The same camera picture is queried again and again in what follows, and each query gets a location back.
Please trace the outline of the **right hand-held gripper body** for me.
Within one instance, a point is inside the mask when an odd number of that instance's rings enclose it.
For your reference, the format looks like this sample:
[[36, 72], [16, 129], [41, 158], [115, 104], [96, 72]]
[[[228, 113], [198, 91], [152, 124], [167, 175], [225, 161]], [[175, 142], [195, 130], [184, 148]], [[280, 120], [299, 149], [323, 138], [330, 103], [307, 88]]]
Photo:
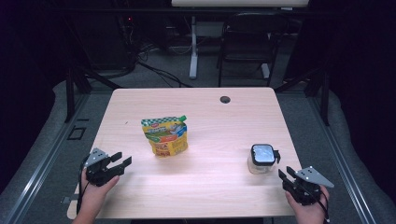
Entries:
[[288, 191], [294, 200], [301, 205], [311, 205], [318, 202], [320, 200], [321, 186], [334, 187], [334, 183], [313, 166], [295, 172], [298, 177], [294, 178], [293, 181], [288, 179], [286, 183], [282, 183], [282, 188]]

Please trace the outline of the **person's right hand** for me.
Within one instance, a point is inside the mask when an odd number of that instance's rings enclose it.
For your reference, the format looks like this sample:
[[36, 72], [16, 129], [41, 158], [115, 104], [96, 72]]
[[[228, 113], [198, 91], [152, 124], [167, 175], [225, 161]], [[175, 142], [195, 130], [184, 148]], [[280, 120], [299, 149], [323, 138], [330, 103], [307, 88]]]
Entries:
[[285, 196], [292, 208], [298, 224], [324, 224], [330, 194], [324, 186], [320, 187], [322, 194], [320, 202], [311, 205], [297, 203], [292, 195], [286, 191]]

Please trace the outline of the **white desk leg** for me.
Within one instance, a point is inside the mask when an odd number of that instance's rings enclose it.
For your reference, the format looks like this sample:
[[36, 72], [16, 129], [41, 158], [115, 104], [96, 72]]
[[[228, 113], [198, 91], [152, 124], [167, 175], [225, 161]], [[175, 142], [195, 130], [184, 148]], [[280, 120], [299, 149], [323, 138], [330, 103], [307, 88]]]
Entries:
[[190, 65], [190, 79], [197, 78], [198, 68], [198, 53], [197, 53], [197, 37], [196, 37], [196, 19], [191, 17], [191, 65]]

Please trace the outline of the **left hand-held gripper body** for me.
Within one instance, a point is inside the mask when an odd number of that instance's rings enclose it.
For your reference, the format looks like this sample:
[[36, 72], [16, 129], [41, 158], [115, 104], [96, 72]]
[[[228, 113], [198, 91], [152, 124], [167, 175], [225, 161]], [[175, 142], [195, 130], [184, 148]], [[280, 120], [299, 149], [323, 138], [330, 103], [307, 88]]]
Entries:
[[110, 157], [103, 150], [94, 148], [87, 160], [83, 162], [83, 167], [87, 171], [87, 179], [91, 184], [101, 187], [112, 177], [124, 174], [125, 167], [122, 163], [108, 168], [108, 165], [112, 162]]

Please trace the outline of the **black folding chair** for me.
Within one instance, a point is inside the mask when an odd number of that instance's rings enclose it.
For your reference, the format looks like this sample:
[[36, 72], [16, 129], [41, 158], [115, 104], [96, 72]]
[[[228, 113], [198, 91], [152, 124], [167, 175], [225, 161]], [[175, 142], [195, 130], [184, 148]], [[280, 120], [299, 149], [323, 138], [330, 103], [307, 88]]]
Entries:
[[279, 44], [289, 28], [289, 20], [280, 14], [242, 12], [223, 23], [220, 37], [218, 86], [221, 86], [224, 63], [270, 65], [266, 86], [272, 81]]

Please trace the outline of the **yellow spouted pouch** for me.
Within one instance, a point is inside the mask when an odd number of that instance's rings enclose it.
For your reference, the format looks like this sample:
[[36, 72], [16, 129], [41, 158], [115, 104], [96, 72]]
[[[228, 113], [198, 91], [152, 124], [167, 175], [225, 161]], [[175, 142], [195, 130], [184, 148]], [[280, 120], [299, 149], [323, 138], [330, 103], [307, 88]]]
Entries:
[[188, 148], [186, 116], [142, 119], [144, 135], [158, 157], [176, 156]]

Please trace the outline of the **black metal stand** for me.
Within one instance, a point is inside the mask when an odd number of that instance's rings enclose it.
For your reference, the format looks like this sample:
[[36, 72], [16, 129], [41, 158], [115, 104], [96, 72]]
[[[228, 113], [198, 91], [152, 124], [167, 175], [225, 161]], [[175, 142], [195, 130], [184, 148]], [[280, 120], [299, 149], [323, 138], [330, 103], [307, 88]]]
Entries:
[[65, 86], [66, 86], [66, 105], [67, 113], [65, 122], [69, 122], [71, 118], [74, 117], [75, 109], [75, 88], [82, 94], [90, 94], [92, 91], [92, 86], [88, 81], [91, 77], [100, 83], [108, 86], [112, 90], [120, 89], [120, 85], [108, 80], [105, 77], [100, 76], [95, 71], [84, 68], [84, 67], [70, 67], [65, 75]]
[[275, 92], [286, 91], [305, 79], [309, 79], [308, 84], [304, 89], [304, 94], [307, 97], [314, 97], [318, 94], [318, 91], [321, 91], [319, 114], [324, 124], [329, 126], [330, 123], [328, 118], [328, 110], [330, 96], [330, 76], [324, 68], [314, 68], [305, 74], [294, 77], [286, 84], [282, 84], [281, 86], [275, 88]]

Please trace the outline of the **aluminium floor rail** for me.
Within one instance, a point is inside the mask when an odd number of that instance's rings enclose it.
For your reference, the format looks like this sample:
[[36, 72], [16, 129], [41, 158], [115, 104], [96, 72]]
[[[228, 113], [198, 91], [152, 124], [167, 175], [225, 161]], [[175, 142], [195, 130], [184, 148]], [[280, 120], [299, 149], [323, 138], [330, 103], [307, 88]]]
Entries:
[[379, 224], [370, 197], [375, 193], [376, 183], [368, 173], [355, 152], [350, 139], [347, 121], [337, 98], [330, 98], [329, 125], [326, 125], [319, 113], [316, 97], [308, 98], [316, 120], [330, 147], [330, 155], [337, 174], [341, 176], [353, 211], [361, 224]]
[[77, 112], [64, 122], [64, 102], [56, 102], [20, 169], [0, 195], [0, 224], [70, 224], [70, 204], [76, 195], [78, 169], [89, 153], [97, 117], [89, 113], [90, 95], [77, 99]]

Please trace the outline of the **glass jar with black lid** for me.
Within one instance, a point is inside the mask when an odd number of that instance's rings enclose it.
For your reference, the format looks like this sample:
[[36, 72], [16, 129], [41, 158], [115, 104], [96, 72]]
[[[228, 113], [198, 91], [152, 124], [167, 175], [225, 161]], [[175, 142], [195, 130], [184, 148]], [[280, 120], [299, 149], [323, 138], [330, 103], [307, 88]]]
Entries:
[[247, 167], [252, 174], [267, 174], [273, 166], [280, 162], [278, 150], [269, 144], [255, 144], [247, 157]]

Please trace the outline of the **dark equipment cabinet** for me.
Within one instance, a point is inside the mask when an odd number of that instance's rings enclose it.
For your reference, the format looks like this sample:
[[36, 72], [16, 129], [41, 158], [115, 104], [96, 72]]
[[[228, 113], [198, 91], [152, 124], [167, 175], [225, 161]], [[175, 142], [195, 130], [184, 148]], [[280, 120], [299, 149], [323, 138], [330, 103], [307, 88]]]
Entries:
[[87, 16], [84, 40], [92, 66], [98, 70], [125, 70], [134, 67], [134, 52], [125, 43], [117, 16]]

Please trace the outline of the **person's left hand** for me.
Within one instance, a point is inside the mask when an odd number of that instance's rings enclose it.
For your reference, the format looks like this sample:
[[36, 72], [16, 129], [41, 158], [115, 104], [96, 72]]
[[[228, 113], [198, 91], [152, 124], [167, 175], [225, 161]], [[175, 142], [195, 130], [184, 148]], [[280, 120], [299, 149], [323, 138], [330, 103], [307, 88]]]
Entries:
[[119, 180], [120, 177], [116, 175], [103, 186], [97, 187], [88, 181], [86, 170], [83, 170], [81, 184], [84, 193], [78, 214], [85, 218], [95, 218], [99, 214], [107, 194], [117, 185]]

